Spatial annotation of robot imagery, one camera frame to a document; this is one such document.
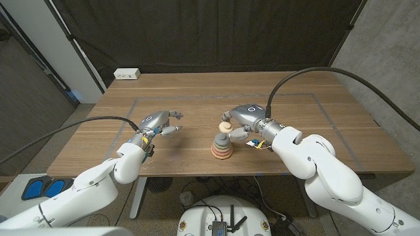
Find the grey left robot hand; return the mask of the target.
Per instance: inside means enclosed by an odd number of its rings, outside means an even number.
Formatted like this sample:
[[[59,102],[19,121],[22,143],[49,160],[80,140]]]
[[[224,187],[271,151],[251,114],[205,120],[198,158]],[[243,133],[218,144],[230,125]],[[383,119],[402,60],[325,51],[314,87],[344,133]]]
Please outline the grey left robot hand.
[[[171,117],[181,119],[184,115],[177,111],[157,111],[148,115],[142,120],[129,143],[136,144],[146,152],[147,156],[152,156],[154,153],[152,139],[156,135],[171,136],[182,128],[182,126],[171,126]]]

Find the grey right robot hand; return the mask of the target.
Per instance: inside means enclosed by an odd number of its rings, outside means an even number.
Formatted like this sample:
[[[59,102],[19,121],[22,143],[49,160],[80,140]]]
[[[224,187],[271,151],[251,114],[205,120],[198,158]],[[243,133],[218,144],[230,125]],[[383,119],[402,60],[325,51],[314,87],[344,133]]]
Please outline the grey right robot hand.
[[[277,133],[285,128],[279,122],[266,118],[266,109],[257,104],[240,105],[222,115],[224,122],[230,123],[232,119],[238,122],[240,127],[228,132],[231,140],[245,140],[254,132],[271,144]]]

